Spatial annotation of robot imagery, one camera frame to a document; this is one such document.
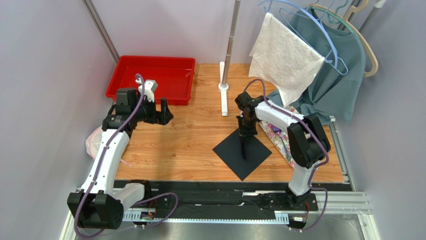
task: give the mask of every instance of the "beige hanger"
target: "beige hanger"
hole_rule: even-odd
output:
[[[363,37],[363,35],[361,35],[361,33],[358,31],[358,29],[356,29],[349,21],[348,21],[348,18],[349,18],[349,16],[351,15],[350,13],[358,13],[359,11],[361,11],[361,10],[363,10],[366,6],[367,6],[367,4],[369,3],[369,1],[368,0],[364,0],[364,1],[362,1],[362,3],[361,3],[361,5],[360,6],[358,6],[358,7],[354,7],[354,6],[351,6],[349,9],[348,9],[348,11],[347,11],[347,13],[346,13],[346,15],[345,15],[345,17],[346,18],[344,18],[344,17],[341,17],[339,14],[337,14],[337,16],[339,16],[340,18],[342,18],[352,29],[353,29],[353,31],[356,33],[356,34],[358,34],[358,37],[359,37],[359,39],[361,40],[361,43],[362,43],[362,46],[364,47],[364,50],[365,50],[365,52],[367,53],[367,56],[368,56],[368,58],[370,59],[370,61],[371,61],[371,65],[372,65],[372,68],[371,68],[371,70],[370,71],[366,71],[366,72],[364,72],[364,77],[371,77],[371,76],[373,76],[374,74],[376,74],[377,73],[377,70],[379,69],[379,63],[377,62],[377,58],[376,58],[376,55],[374,55],[374,52],[373,52],[373,50],[372,50],[372,48],[370,47],[370,45],[369,45],[369,43],[366,41],[366,39]],[[312,5],[313,7],[317,7],[317,8],[320,8],[320,9],[323,9],[323,10],[327,10],[327,7],[325,7],[325,6],[321,6],[321,5],[317,5],[317,4],[314,4],[314,5]],[[328,10],[330,13],[332,13],[332,14],[335,14],[335,12],[334,11],[332,11],[332,10]]]
[[[350,6],[347,9],[346,14],[342,17],[342,19],[347,22],[352,13],[356,14],[361,12],[367,7],[368,4],[369,4],[369,0],[363,0],[359,6],[353,6],[353,5]]]

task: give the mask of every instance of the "gray wall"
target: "gray wall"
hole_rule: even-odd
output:
[[[114,67],[81,1],[1,1],[0,239],[59,238]]]
[[[425,9],[423,0],[388,0],[377,13],[364,36],[379,71],[363,80],[352,122],[338,122],[352,176],[384,240],[426,234]],[[356,25],[364,19],[357,15]]]
[[[195,58],[197,63],[225,60],[233,0],[93,0],[120,55]],[[249,53],[265,11],[261,0],[241,0],[231,61],[250,63]],[[293,0],[307,6],[314,0]],[[321,0],[329,5],[333,0]],[[333,9],[343,1],[335,1]],[[289,5],[275,2],[271,12]]]

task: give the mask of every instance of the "clothes hanger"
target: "clothes hanger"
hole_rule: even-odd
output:
[[[311,5],[317,4],[319,1],[320,0],[316,0],[316,2],[309,4],[308,7],[310,7]]]
[[[264,0],[264,1],[262,1],[262,2],[260,2],[259,4],[258,4],[258,6],[260,6],[261,4],[263,4],[264,2],[270,2],[269,3],[269,6],[268,7],[266,7],[266,6],[264,6],[263,7],[263,9],[264,9],[264,11],[267,13],[267,12],[269,12],[269,10],[271,9],[271,6],[272,6],[272,2],[280,2],[280,3],[284,3],[284,4],[288,4],[288,5],[290,5],[290,6],[293,6],[294,8],[296,8],[296,9],[298,9],[298,10],[300,10],[302,13],[304,13],[305,15],[306,15],[306,17],[308,17],[308,18],[310,18],[311,20],[313,20],[313,22],[320,28],[320,30],[322,31],[322,33],[324,34],[324,36],[325,36],[325,38],[327,39],[327,42],[330,44],[330,47],[331,47],[331,51],[327,54],[327,56],[326,56],[326,59],[325,59],[325,62],[326,63],[328,63],[328,64],[330,64],[337,72],[339,72],[341,75],[346,75],[347,73],[348,73],[348,67],[346,66],[346,64],[345,64],[345,62],[341,59],[341,58],[339,58],[338,57],[338,52],[337,52],[337,50],[336,50],[336,47],[334,46],[334,44],[333,44],[333,42],[332,42],[332,40],[330,39],[330,36],[329,36],[329,34],[327,33],[327,31],[325,30],[325,28],[324,28],[324,26],[322,25],[322,23],[320,23],[314,16],[312,16],[309,12],[307,12],[304,8],[302,8],[301,6],[299,6],[299,5],[297,5],[297,4],[295,4],[295,3],[293,3],[293,2],[291,2],[291,1],[287,1],[287,0]],[[327,57],[331,54],[331,53],[333,53],[333,56],[334,56],[334,59],[335,59],[335,61],[334,61],[334,63],[333,63],[333,60],[329,60],[329,59],[327,59]],[[339,63],[339,60],[343,63],[343,65],[344,65],[344,67],[345,67],[345,69],[346,69],[346,71],[345,71],[345,73],[342,73],[342,72],[340,72],[340,70],[338,69],[338,63]]]
[[[338,6],[337,8],[336,8],[336,10],[334,11],[334,14],[338,14],[338,11],[341,9],[341,8],[344,8],[344,7],[346,7],[346,5],[348,5],[348,3],[349,3],[349,0],[346,0],[346,2],[343,4],[343,5],[341,5],[341,6]],[[330,15],[329,14],[327,14],[327,18],[328,18],[328,21],[330,22],[330,23],[332,23],[332,24],[340,24],[341,23],[341,21],[339,21],[339,20],[337,20],[337,21],[334,21],[331,17],[330,17]]]
[[[359,7],[351,7],[348,10],[348,13],[346,13],[345,16],[347,16],[347,18],[349,18],[350,13],[357,13],[359,11],[361,11],[362,9],[364,9],[368,4],[368,0],[363,1],[363,4],[361,4]],[[365,53],[367,53],[368,58],[371,61],[372,64],[372,68],[370,71],[365,71],[364,72],[364,77],[371,77],[374,74],[377,73],[377,70],[379,68],[379,63],[377,61],[376,55],[373,53],[373,50],[371,49],[369,43],[366,41],[366,39],[364,38],[364,36],[350,23],[348,22],[348,19],[345,19],[344,17],[341,17],[338,14],[335,14],[334,11],[330,10],[329,8],[325,7],[325,6],[321,6],[318,4],[313,4],[311,6],[311,8],[322,11],[322,12],[327,12],[327,13],[331,13],[333,14],[333,17],[336,18],[339,21],[342,21],[343,25],[349,30],[353,30],[359,37],[359,39],[361,40],[362,46],[364,47]]]
[[[304,38],[303,38],[303,36],[302,35],[300,35],[300,33],[298,32],[298,31],[296,31],[296,29],[290,24],[290,22],[289,21],[287,21],[287,19],[283,16],[283,13],[282,13],[282,11],[285,11],[286,13],[288,13],[289,15],[291,15],[291,14],[294,14],[294,15],[297,15],[297,16],[300,16],[300,17],[303,17],[303,18],[307,18],[307,19],[309,19],[309,17],[307,17],[306,15],[302,15],[302,14],[299,14],[299,13],[297,13],[297,12],[289,12],[287,9],[285,9],[285,8],[280,8],[279,9],[279,15],[282,17],[282,19],[284,19],[284,21],[285,22],[287,22],[287,24],[288,24],[288,26],[293,30],[293,32],[295,33],[295,34],[297,34],[298,35],[298,37],[299,38],[301,38],[306,44],[308,44],[309,45],[309,47],[311,47],[311,48],[313,48],[313,49],[315,49],[311,44],[309,44],[309,42],[308,41],[306,41]],[[324,17],[326,15],[326,13],[324,13],[320,18],[318,18],[317,20],[318,21],[320,21],[321,20],[321,18],[322,17]],[[330,60],[329,59],[329,56],[330,56],[330,54],[332,53],[333,51],[332,50],[330,50],[330,52],[328,52],[328,54],[325,56],[325,61],[324,62],[326,62],[326,63],[328,63],[328,64],[331,64],[333,61],[332,60]],[[340,62],[342,62],[342,64],[343,64],[343,66],[344,66],[344,69],[345,69],[345,71],[344,71],[344,73],[342,73],[342,72],[340,72],[340,70],[338,70],[337,68],[334,68],[334,69],[336,69],[337,70],[337,72],[339,73],[339,74],[341,74],[341,75],[346,75],[346,74],[348,74],[348,72],[349,72],[349,70],[348,70],[348,67],[346,66],[346,64],[345,64],[345,62],[343,61],[343,59],[341,59],[340,57],[337,57],[337,64],[339,64],[339,61]]]

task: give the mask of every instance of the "pole base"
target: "pole base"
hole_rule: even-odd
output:
[[[225,62],[221,61],[219,63],[219,69],[220,69],[220,83],[219,86],[217,86],[217,89],[220,92],[220,104],[222,107],[222,116],[228,116],[228,90],[230,89],[230,86],[228,83],[226,85],[222,85],[222,78],[224,77],[224,69],[225,69]]]

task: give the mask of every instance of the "black paper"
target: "black paper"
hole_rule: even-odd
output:
[[[243,181],[261,163],[263,163],[272,152],[253,137],[245,144],[246,160],[241,155],[239,130],[235,130],[225,140],[213,148],[220,159]]]

